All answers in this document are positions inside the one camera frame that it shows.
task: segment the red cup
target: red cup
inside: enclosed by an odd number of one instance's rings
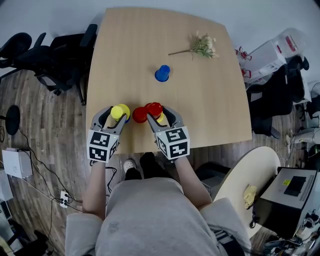
[[[158,119],[162,113],[162,105],[158,102],[148,103],[144,107],[146,108],[147,113],[153,115],[155,119]]]
[[[147,121],[147,109],[143,106],[137,107],[132,113],[132,118],[139,124],[144,123]]]

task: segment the flower stem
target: flower stem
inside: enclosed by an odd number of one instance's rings
[[[174,52],[174,53],[170,53],[170,54],[168,54],[168,55],[182,54],[182,53],[189,53],[189,52],[191,52],[191,49],[182,50],[182,51],[177,51],[177,52]]]

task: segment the yellow sticker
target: yellow sticker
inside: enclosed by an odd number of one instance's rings
[[[283,182],[283,185],[284,186],[289,186],[291,180],[290,179],[286,179],[284,182]]]

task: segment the person's right arm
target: person's right arm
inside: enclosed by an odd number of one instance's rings
[[[211,196],[197,177],[189,160],[183,156],[175,160],[174,163],[179,175],[183,193],[190,202],[199,210],[211,204]]]

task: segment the power strip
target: power strip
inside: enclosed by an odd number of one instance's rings
[[[66,191],[61,191],[60,193],[60,206],[63,208],[68,208],[69,194]]]

